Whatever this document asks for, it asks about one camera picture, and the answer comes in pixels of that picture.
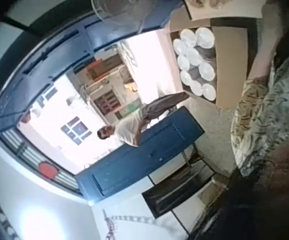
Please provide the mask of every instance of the window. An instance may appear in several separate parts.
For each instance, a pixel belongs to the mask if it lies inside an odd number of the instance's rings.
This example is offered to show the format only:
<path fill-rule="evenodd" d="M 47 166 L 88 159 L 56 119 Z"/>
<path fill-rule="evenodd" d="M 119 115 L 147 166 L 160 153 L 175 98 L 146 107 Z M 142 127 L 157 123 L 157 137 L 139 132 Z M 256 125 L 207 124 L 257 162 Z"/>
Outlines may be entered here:
<path fill-rule="evenodd" d="M 49 101 L 57 92 L 58 90 L 56 89 L 55 86 L 52 86 L 51 88 L 44 91 L 36 100 L 40 108 L 43 109 L 44 106 L 46 105 L 46 102 Z"/>
<path fill-rule="evenodd" d="M 104 116 L 121 106 L 121 103 L 113 90 L 110 90 L 98 97 L 96 100 L 94 100 L 94 104 Z"/>
<path fill-rule="evenodd" d="M 60 129 L 78 146 L 92 134 L 92 132 L 77 116 L 67 124 L 63 125 Z"/>

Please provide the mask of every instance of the man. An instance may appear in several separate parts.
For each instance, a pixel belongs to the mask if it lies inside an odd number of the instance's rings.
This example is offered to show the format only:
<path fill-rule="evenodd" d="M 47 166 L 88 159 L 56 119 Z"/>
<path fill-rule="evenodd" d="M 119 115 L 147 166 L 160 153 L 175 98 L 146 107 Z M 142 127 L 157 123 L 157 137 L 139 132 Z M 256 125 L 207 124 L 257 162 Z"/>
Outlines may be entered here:
<path fill-rule="evenodd" d="M 141 131 L 147 124 L 187 98 L 189 96 L 185 92 L 162 96 L 149 104 L 141 106 L 119 121 L 116 126 L 102 127 L 98 130 L 97 135 L 102 140 L 116 135 L 120 141 L 133 147 L 139 147 Z"/>

